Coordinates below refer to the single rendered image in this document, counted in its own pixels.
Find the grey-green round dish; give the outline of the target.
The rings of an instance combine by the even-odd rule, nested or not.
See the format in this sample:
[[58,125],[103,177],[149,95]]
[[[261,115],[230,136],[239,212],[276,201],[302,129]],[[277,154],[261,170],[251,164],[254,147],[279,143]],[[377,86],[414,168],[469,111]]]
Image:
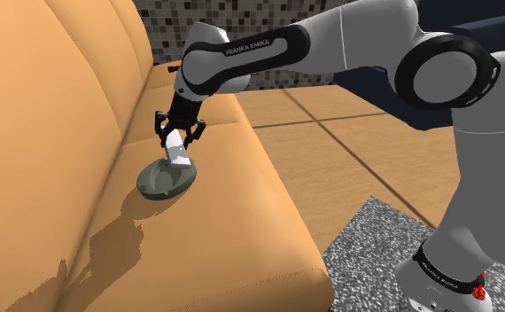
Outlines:
[[144,168],[136,179],[136,188],[149,200],[171,199],[190,188],[197,176],[196,164],[171,164],[158,159]]

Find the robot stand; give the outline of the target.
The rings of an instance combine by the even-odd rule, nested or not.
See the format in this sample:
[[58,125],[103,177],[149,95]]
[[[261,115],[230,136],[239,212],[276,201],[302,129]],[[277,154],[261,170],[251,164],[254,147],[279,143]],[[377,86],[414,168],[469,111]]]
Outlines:
[[433,230],[371,197],[322,257],[334,312],[505,312],[505,268],[455,203]]

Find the white rectangular block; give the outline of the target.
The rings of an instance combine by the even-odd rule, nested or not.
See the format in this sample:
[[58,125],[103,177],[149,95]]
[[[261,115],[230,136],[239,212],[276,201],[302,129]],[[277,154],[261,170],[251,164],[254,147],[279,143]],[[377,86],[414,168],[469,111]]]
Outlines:
[[183,140],[177,129],[171,131],[166,138],[165,152],[167,165],[171,168],[190,168],[191,161],[183,146]]

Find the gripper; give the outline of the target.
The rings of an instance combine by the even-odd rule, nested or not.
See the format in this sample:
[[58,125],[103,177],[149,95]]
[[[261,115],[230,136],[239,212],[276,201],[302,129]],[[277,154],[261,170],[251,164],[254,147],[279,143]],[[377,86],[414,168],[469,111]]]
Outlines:
[[194,140],[199,140],[206,128],[204,120],[198,119],[200,110],[199,101],[191,101],[180,94],[175,93],[168,113],[155,112],[155,133],[159,136],[160,145],[166,146],[167,136],[174,129],[185,129],[186,136],[183,146],[188,149],[189,144]]

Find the dark blue furniture piece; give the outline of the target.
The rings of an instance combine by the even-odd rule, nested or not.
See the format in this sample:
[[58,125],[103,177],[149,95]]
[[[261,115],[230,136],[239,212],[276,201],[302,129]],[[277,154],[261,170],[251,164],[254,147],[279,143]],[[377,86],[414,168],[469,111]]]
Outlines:
[[[505,0],[416,0],[424,31],[467,36],[489,52],[505,51]],[[407,105],[392,90],[381,68],[361,67],[334,75],[340,87],[417,130],[448,127],[448,110],[425,111]]]

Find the orange sofa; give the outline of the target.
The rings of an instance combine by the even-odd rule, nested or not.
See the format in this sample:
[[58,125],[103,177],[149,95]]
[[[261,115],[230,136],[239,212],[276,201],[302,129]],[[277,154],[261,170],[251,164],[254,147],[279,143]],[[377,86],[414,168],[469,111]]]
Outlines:
[[0,0],[0,312],[326,312],[315,242],[232,95],[206,101],[198,174],[141,195],[164,156],[133,0]]

